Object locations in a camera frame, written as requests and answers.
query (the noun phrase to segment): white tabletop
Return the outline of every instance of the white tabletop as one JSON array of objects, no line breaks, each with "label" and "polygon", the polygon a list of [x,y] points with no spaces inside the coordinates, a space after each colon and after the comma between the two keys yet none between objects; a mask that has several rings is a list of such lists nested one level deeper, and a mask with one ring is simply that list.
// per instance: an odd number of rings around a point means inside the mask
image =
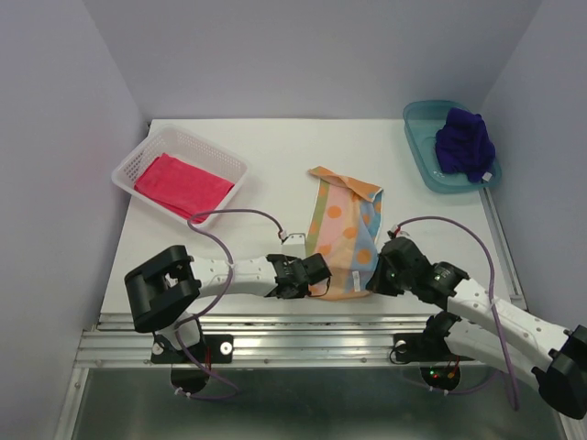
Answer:
[{"label": "white tabletop", "polygon": [[[443,215],[475,231],[496,264],[495,294],[508,299],[506,283],[481,196],[477,192],[438,194],[424,185],[400,120],[207,119],[154,120],[151,130],[174,124],[237,152],[251,163],[250,174],[228,207],[256,208],[276,216],[289,233],[307,232],[318,180],[307,171],[318,165],[383,187],[383,222],[378,246],[392,225],[419,215]],[[254,214],[222,214],[210,231],[224,240],[235,259],[280,251],[275,225]],[[431,262],[448,261],[487,284],[489,269],[479,245],[455,226],[439,222],[405,230]],[[130,201],[102,306],[102,314],[128,314],[124,276],[171,245],[186,245],[191,255],[223,258],[209,239],[135,199]],[[196,300],[201,310],[211,301]],[[224,298],[212,314],[434,314],[438,308],[413,295],[370,295],[326,302],[278,300],[250,295]]]}]

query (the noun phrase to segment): white laundry basket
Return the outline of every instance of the white laundry basket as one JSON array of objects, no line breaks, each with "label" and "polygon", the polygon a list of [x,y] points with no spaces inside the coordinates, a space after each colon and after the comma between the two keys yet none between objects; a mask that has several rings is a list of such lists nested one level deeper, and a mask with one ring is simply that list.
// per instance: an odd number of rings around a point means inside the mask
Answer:
[{"label": "white laundry basket", "polygon": [[[112,182],[127,193],[185,225],[187,221],[184,218],[135,191],[137,179],[163,153],[234,183],[216,209],[222,209],[227,205],[249,173],[249,163],[245,159],[178,126],[163,126],[143,140],[112,171]],[[208,226],[214,217],[215,215],[208,216],[199,226]]]}]

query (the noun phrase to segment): purple cloth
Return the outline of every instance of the purple cloth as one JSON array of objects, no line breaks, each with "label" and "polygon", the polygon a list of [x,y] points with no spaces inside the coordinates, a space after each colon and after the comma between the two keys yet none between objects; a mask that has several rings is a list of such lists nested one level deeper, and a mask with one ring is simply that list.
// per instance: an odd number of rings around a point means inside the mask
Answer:
[{"label": "purple cloth", "polygon": [[451,108],[447,123],[437,132],[437,158],[442,172],[464,172],[469,182],[480,182],[495,159],[481,115]]}]

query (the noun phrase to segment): white wall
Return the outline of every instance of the white wall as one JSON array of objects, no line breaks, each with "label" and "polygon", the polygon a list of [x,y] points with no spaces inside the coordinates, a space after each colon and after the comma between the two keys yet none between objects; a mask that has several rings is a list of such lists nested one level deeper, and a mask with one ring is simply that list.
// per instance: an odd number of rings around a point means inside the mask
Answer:
[{"label": "white wall", "polygon": [[84,0],[149,117],[477,109],[537,0]]},{"label": "white wall", "polygon": [[52,438],[126,200],[109,172],[144,135],[81,0],[0,6],[0,438]]},{"label": "white wall", "polygon": [[584,0],[545,1],[482,108],[528,306],[573,329],[587,324],[586,17]]}]

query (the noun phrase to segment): blue plastic bin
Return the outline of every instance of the blue plastic bin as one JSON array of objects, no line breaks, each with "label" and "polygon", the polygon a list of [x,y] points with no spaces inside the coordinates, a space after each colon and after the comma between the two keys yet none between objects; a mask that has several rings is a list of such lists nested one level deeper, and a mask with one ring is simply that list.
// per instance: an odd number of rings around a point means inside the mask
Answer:
[{"label": "blue plastic bin", "polygon": [[432,191],[444,194],[479,191],[495,186],[502,179],[497,159],[490,170],[493,177],[479,183],[471,183],[462,172],[444,174],[440,170],[435,152],[437,132],[445,125],[452,107],[469,111],[464,105],[452,101],[419,101],[404,109],[405,135],[424,183]]}]

